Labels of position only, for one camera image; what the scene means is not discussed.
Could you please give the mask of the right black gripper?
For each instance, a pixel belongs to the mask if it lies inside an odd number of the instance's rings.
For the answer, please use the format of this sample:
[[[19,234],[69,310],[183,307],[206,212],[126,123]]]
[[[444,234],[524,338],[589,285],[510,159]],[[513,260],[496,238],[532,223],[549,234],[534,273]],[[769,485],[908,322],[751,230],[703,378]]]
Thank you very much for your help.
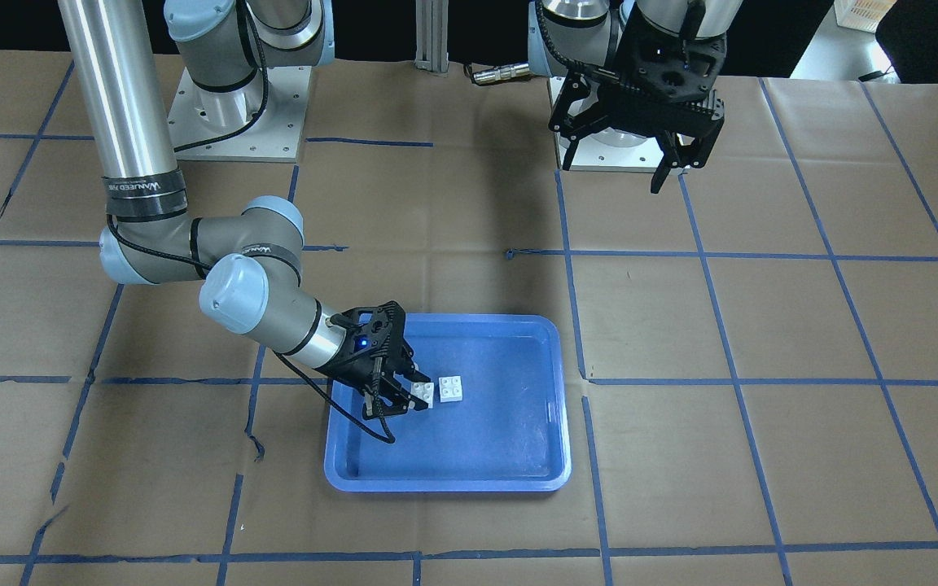
[[[364,396],[362,419],[372,420],[423,411],[427,400],[403,388],[403,382],[429,383],[414,363],[414,350],[405,341],[406,314],[388,301],[351,308],[325,320],[345,330],[338,352],[324,364],[324,374]]]

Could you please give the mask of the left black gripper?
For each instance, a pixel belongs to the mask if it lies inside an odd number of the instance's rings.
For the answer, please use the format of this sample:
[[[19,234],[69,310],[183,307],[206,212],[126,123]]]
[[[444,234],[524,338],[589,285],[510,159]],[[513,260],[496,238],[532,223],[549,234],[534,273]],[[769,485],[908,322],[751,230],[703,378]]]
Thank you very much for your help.
[[[565,78],[548,122],[559,167],[570,171],[581,140],[603,129],[655,138],[652,194],[673,170],[703,167],[725,126],[725,59],[725,12],[551,12],[548,75]],[[596,103],[571,115],[592,90]]]

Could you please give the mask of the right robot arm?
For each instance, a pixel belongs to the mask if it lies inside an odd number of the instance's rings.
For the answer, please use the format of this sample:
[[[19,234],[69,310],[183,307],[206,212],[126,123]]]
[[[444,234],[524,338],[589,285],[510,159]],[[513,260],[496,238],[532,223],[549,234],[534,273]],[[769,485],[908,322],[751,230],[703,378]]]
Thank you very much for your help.
[[[428,403],[406,389],[431,379],[405,340],[394,301],[338,311],[303,290],[305,228],[287,198],[253,198],[239,214],[194,216],[160,96],[138,1],[62,1],[64,31],[102,165],[107,225],[100,262],[119,283],[201,281],[202,313],[361,394],[383,422]]]

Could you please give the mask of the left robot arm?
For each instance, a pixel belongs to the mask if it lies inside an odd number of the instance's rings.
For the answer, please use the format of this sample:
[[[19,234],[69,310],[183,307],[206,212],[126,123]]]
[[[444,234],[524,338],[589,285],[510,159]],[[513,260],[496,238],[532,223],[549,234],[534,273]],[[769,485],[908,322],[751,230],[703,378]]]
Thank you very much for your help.
[[[654,138],[651,192],[671,171],[700,169],[725,126],[715,82],[739,1],[533,1],[528,66],[561,77],[548,126],[568,142],[613,129]]]

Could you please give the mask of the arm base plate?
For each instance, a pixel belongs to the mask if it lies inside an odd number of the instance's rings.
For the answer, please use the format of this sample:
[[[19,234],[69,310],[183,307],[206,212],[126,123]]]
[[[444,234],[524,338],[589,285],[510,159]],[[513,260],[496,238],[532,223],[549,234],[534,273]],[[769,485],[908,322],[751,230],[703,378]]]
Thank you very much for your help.
[[[296,163],[309,105],[312,67],[269,68],[267,103],[261,118],[237,137],[176,152],[179,160],[205,162]],[[263,103],[261,75],[245,88],[213,93],[199,88],[183,71],[171,110],[174,147],[218,138],[241,129]]]
[[[548,79],[551,105],[555,105],[564,81],[563,77]],[[592,90],[588,98],[571,103],[569,112],[571,115],[580,114],[588,107],[592,107],[596,101],[596,90]],[[554,139],[557,142],[558,164],[562,167],[569,141],[568,138],[563,138],[558,133],[554,133]],[[578,142],[570,170],[652,173],[662,156],[663,153],[655,138],[644,138],[615,129],[603,129]]]

